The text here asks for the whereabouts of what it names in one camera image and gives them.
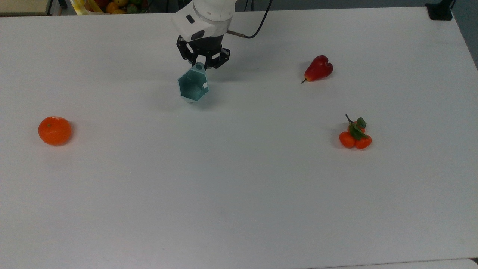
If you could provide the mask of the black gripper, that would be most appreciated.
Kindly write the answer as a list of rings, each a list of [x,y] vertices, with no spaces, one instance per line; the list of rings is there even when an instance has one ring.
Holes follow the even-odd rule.
[[[178,36],[176,46],[183,59],[194,66],[197,63],[198,55],[205,56],[205,69],[220,68],[229,61],[231,51],[222,48],[224,35],[210,36],[187,42],[182,36]]]

